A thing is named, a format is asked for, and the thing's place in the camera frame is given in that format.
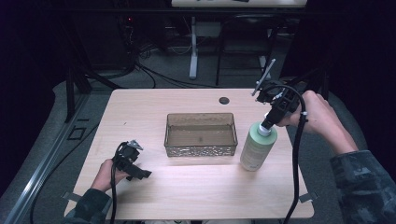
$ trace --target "hand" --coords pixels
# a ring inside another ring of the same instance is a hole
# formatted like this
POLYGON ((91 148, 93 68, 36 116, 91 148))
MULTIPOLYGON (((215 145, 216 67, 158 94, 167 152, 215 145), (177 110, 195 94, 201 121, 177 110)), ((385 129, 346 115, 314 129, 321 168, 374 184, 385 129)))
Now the hand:
MULTIPOLYGON (((96 178, 93 180, 91 185, 92 189, 99 189, 102 192, 106 192, 108 189, 111 189, 110 180, 111 180, 111 167, 113 165, 113 160, 107 159, 100 166, 99 172, 96 175, 96 178)), ((129 176, 127 173, 123 171, 119 171, 116 169, 115 173, 115 182, 116 185, 125 177, 129 176)))
MULTIPOLYGON (((313 91, 306 91, 303 94, 308 122, 304 126, 304 131, 318 133, 332 146, 335 154, 342 154, 358 150, 352 136, 344 128, 340 119, 329 103, 319 94, 313 91)), ((301 113, 301 106, 289 116, 283 118, 277 125, 297 126, 301 113)))

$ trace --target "wooden surface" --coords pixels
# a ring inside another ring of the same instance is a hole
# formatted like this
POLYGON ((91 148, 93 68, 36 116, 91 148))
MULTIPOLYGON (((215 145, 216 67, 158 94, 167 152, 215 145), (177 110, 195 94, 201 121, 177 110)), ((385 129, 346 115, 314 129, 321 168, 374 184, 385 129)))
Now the wooden surface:
POLYGON ((305 7, 306 0, 172 0, 172 7, 305 7))
MULTIPOLYGON (((117 219, 224 219, 284 217, 293 198, 291 143, 285 128, 262 168, 249 172, 239 158, 253 122, 269 105, 255 102, 248 89, 163 89, 113 91, 74 192, 82 195, 100 164, 117 146, 136 139, 144 148, 134 163, 150 170, 147 179, 117 185, 117 219), (222 105, 220 97, 230 103, 222 105), (169 113, 234 115, 238 146, 234 156, 168 158, 163 146, 169 113)), ((300 195, 306 187, 300 177, 300 195)), ((66 213, 75 206, 67 205, 66 213)), ((312 217, 311 203, 299 203, 292 217, 312 217)))

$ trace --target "small round object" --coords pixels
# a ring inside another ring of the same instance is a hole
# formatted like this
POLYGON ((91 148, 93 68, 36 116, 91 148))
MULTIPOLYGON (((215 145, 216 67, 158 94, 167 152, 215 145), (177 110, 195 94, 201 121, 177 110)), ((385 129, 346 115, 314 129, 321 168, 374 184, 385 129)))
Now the small round object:
POLYGON ((222 105, 227 105, 228 103, 230 103, 230 99, 228 99, 227 97, 220 97, 220 98, 219 98, 219 102, 220 102, 222 105))

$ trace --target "black wire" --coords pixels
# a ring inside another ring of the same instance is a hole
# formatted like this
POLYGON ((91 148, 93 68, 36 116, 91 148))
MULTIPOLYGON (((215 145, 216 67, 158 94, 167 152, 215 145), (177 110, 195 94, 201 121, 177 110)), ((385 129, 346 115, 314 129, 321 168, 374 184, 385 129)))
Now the black wire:
POLYGON ((283 224, 287 224, 289 222, 291 214, 293 213, 295 207, 297 206, 297 202, 300 197, 300 195, 299 195, 300 183, 299 183, 299 176, 298 176, 298 156, 299 156, 299 150, 300 150, 301 136, 303 134, 304 126, 305 126, 305 123, 307 122, 307 120, 306 120, 306 111, 305 111, 305 101, 304 101, 303 96, 299 92, 297 92, 297 90, 295 90, 293 87, 288 86, 288 85, 275 85, 275 86, 271 86, 269 88, 263 89, 263 91, 270 91, 275 88, 286 88, 286 89, 293 91, 294 93, 296 93, 297 97, 299 98, 300 105, 301 105, 300 120, 299 120, 299 123, 297 126, 296 135, 294 136, 293 149, 292 149, 292 153, 291 153, 294 196, 293 196, 293 201, 291 203, 289 212, 286 214, 286 217, 283 220, 283 224))
POLYGON ((85 139, 88 138, 88 136, 91 135, 91 133, 99 126, 99 123, 97 123, 91 130, 90 132, 81 139, 81 141, 78 142, 78 144, 73 147, 57 164, 56 166, 51 170, 51 172, 49 172, 49 174, 47 175, 47 177, 44 179, 43 184, 39 187, 37 194, 35 195, 35 198, 33 199, 32 205, 31 205, 31 209, 30 209, 30 223, 33 224, 33 219, 34 219, 34 211, 35 211, 35 204, 37 202, 38 199, 38 195, 40 194, 41 190, 43 189, 44 185, 47 183, 47 181, 50 179, 50 177, 52 176, 52 174, 55 172, 56 169, 58 169, 58 167, 64 162, 64 160, 74 151, 76 150, 76 148, 79 147, 79 145, 81 145, 85 139))
POLYGON ((210 86, 210 85, 204 85, 204 84, 197 84, 197 83, 184 82, 184 81, 176 80, 176 79, 173 79, 173 78, 170 78, 170 77, 166 77, 166 76, 164 76, 164 75, 162 75, 162 74, 160 74, 160 73, 158 73, 158 72, 155 72, 155 71, 153 71, 153 70, 147 68, 145 65, 143 65, 143 64, 141 64, 141 63, 139 63, 139 62, 136 63, 136 66, 138 66, 140 69, 146 69, 147 71, 149 71, 149 72, 152 73, 153 75, 156 75, 156 76, 162 78, 163 80, 167 81, 168 83, 173 84, 173 85, 175 85, 175 86, 179 86, 179 87, 181 87, 181 88, 194 88, 194 87, 191 87, 191 86, 188 86, 188 85, 198 86, 198 87, 218 88, 217 86, 210 86))
POLYGON ((145 72, 152 80, 152 89, 155 89, 157 87, 157 82, 155 81, 155 78, 144 68, 140 68, 143 72, 145 72))
POLYGON ((111 219, 110 223, 113 224, 114 220, 116 218, 116 213, 117 213, 117 191, 116 191, 116 163, 113 162, 113 165, 111 166, 111 179, 110 179, 110 185, 111 185, 111 195, 113 197, 113 210, 111 213, 111 219))
POLYGON ((111 195, 113 198, 113 209, 111 213, 111 219, 110 219, 110 224, 113 224, 115 219, 116 219, 116 213, 117 213, 117 190, 116 190, 116 169, 117 169, 117 164, 119 162, 119 151, 120 149, 125 146, 127 142, 122 142, 116 149, 116 153, 113 158, 113 165, 111 166, 111 179, 110 179, 110 185, 111 185, 111 195))

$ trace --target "green bottle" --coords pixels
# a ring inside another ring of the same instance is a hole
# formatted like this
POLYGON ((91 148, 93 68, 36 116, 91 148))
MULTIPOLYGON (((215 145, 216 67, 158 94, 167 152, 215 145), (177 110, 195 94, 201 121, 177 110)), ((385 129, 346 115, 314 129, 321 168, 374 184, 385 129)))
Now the green bottle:
POLYGON ((277 139, 274 127, 267 130, 261 124, 261 122, 256 122, 251 125, 242 150, 240 161, 242 166, 249 171, 257 171, 262 167, 277 139))

